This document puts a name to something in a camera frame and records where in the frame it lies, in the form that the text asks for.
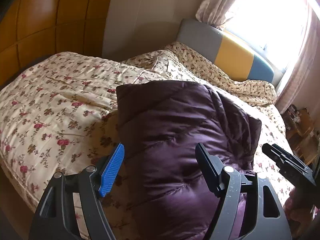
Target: curtain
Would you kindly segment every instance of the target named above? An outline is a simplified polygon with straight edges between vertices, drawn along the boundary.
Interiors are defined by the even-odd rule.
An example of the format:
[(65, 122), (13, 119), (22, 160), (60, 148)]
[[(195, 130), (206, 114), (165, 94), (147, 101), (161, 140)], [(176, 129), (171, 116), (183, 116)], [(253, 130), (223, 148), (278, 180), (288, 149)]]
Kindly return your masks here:
[(292, 104), (296, 94), (303, 86), (318, 46), (317, 28), (319, 19), (313, 9), (308, 5), (309, 17), (306, 35), (302, 43), (299, 58), (292, 67), (288, 67), (280, 83), (278, 84), (276, 108), (282, 114)]
[(219, 28), (226, 21), (225, 14), (235, 0), (203, 0), (196, 18), (199, 22)]

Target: purple jacket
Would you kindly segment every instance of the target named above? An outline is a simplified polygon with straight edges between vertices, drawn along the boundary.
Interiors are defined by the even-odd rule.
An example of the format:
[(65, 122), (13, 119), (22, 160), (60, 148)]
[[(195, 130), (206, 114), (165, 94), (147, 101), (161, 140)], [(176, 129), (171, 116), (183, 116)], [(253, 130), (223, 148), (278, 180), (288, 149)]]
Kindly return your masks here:
[[(116, 89), (134, 218), (143, 239), (201, 240), (219, 199), (195, 158), (201, 142), (239, 172), (252, 169), (261, 121), (195, 82), (154, 81)], [(239, 234), (245, 198), (233, 238)]]

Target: headboard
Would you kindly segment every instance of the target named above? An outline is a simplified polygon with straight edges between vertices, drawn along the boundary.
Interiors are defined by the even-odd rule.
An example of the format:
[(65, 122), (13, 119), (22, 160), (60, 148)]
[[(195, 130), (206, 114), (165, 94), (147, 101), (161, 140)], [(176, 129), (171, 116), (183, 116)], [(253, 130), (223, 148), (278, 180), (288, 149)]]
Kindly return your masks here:
[(176, 41), (194, 49), (235, 81), (272, 82), (270, 64), (244, 41), (193, 19), (183, 19)]

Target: blue gripper pad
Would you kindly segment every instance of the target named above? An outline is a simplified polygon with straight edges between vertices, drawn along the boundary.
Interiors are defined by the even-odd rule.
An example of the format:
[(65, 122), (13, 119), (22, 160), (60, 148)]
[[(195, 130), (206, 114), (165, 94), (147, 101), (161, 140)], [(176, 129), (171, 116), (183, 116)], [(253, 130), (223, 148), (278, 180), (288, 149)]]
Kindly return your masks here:
[(114, 152), (109, 156), (106, 161), (107, 165), (101, 175), (101, 185), (99, 188), (99, 194), (104, 197), (107, 193), (111, 191), (112, 185), (115, 182), (116, 176), (120, 169), (124, 158), (124, 146), (119, 143), (114, 150)]

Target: bright window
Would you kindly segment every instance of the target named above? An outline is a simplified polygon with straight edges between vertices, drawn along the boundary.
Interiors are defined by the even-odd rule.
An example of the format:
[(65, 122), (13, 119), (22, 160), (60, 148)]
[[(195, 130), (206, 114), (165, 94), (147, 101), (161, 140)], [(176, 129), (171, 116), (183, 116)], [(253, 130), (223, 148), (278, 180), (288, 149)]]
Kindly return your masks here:
[(279, 69), (297, 58), (308, 23), (306, 0), (236, 0), (226, 30)]

